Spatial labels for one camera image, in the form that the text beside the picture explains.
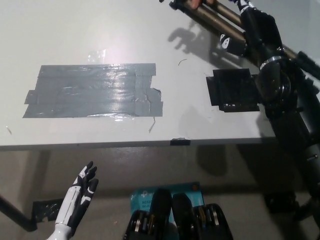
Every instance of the robotic hand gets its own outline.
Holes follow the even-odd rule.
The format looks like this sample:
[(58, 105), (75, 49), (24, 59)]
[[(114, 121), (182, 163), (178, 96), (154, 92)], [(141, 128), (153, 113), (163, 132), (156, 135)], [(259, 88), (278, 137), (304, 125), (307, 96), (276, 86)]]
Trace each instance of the robotic hand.
[(97, 167), (92, 168), (93, 165), (91, 161), (85, 166), (68, 189), (55, 221), (54, 232), (48, 240), (69, 240), (74, 236), (99, 182), (94, 178)]

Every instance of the metal rod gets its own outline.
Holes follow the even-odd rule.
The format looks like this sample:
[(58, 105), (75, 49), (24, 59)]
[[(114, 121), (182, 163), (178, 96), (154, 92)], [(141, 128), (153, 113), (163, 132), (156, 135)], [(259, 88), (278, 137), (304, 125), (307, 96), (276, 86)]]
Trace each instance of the metal rod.
[[(214, 10), (216, 13), (220, 14), (233, 24), (237, 25), (238, 27), (242, 28), (240, 16), (236, 14), (234, 11), (223, 5), (222, 3), (215, 0), (213, 4), (209, 4), (205, 1), (206, 6), (208, 6), (210, 9)], [(284, 53), (292, 59), (295, 59), (297, 57), (297, 53), (293, 51), (291, 48), (287, 47), (286, 45), (283, 45)]]
[(0, 212), (18, 224), (27, 232), (37, 230), (36, 221), (28, 219), (22, 212), (16, 209), (10, 202), (0, 196)]
[(235, 38), (241, 41), (245, 41), (243, 33), (237, 29), (235, 26), (224, 20), (222, 17), (218, 16), (214, 12), (210, 11), (204, 6), (198, 7), (196, 10), (192, 9), (191, 3), (186, 1), (184, 7), (196, 17), (204, 20), (206, 23), (210, 24), (213, 28), (217, 29), (220, 33), (226, 34), (231, 38)]

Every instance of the gray floor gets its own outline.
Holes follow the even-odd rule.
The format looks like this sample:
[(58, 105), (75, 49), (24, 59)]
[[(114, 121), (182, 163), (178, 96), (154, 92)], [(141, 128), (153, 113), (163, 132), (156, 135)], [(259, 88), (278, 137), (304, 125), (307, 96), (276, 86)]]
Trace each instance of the gray floor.
[[(276, 145), (137, 147), (1, 152), (0, 194), (24, 213), (32, 202), (62, 198), (80, 169), (94, 161), (99, 186), (75, 240), (121, 239), (130, 218), (130, 193), (142, 186), (200, 181), (206, 203), (219, 204), (234, 239), (314, 240), (313, 220), (270, 215), (261, 192), (292, 190), (308, 199), (291, 160)], [(0, 214), (0, 239), (44, 240), (54, 229), (40, 223), (26, 233)]]

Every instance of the black tape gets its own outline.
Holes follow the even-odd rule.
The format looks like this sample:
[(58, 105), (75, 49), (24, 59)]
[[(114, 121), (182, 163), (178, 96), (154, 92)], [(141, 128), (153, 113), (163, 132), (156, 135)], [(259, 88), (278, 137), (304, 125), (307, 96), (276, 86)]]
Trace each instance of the black tape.
[(56, 199), (33, 202), (32, 219), (34, 219), (36, 223), (42, 223), (44, 219), (47, 219), (48, 222), (55, 221), (63, 201), (63, 199)]
[(249, 69), (214, 70), (206, 78), (211, 105), (225, 113), (258, 112), (260, 98), (254, 80)]
[(185, 138), (174, 138), (170, 141), (170, 146), (190, 146), (191, 140)]

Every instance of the robotic arm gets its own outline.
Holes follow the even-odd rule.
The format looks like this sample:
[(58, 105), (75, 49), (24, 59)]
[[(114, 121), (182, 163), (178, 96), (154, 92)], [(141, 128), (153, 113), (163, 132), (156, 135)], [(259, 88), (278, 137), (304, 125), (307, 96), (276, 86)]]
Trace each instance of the robotic arm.
[(320, 67), (302, 51), (295, 53), (282, 43), (271, 15), (258, 10), (250, 0), (229, 1), (238, 6), (240, 15), (217, 0), (203, 0), (198, 9), (192, 8), (190, 0), (173, 0), (169, 5), (220, 37), (228, 53), (246, 58), (260, 69), (255, 85), (266, 116), (311, 195), (311, 200), (297, 211), (296, 219), (313, 215), (320, 227), (319, 90), (305, 74), (320, 80)]
[(97, 167), (93, 165), (91, 161), (85, 166), (68, 189), (55, 221), (54, 232), (48, 240), (69, 240), (75, 235), (99, 183), (94, 178)]

